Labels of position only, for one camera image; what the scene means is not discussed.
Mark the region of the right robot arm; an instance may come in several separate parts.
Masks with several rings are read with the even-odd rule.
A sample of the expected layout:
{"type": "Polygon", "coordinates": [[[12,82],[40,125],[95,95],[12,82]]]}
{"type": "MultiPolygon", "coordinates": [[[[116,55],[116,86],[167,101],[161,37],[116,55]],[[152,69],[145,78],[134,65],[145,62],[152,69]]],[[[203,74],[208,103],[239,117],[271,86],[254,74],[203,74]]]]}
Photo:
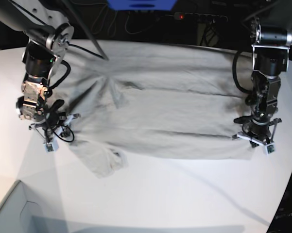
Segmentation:
{"type": "Polygon", "coordinates": [[[54,145],[57,138],[73,142],[75,135],[70,122],[79,114],[60,112],[64,100],[56,100],[52,106],[48,106],[47,100],[71,72],[64,56],[73,45],[70,41],[74,27],[68,22],[58,27],[48,25],[13,0],[0,0],[0,22],[29,38],[22,56],[23,95],[16,102],[19,118],[32,121],[31,130],[42,129],[41,137],[47,146],[54,145]]]}

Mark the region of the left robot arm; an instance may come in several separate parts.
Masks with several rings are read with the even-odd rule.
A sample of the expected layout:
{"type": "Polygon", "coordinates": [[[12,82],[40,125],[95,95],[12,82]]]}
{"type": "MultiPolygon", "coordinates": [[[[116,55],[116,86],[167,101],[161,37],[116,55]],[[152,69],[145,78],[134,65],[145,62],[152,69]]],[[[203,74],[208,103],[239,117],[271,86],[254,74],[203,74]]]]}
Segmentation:
{"type": "Polygon", "coordinates": [[[253,88],[241,87],[237,79],[237,61],[241,51],[236,52],[233,64],[233,80],[241,92],[247,94],[245,104],[250,107],[249,116],[234,119],[241,132],[233,139],[250,142],[251,147],[263,146],[268,153],[275,150],[274,131],[281,119],[272,119],[278,111],[278,93],[281,87],[280,74],[289,67],[292,47],[292,0],[272,0],[263,8],[243,19],[251,21],[253,88]]]}

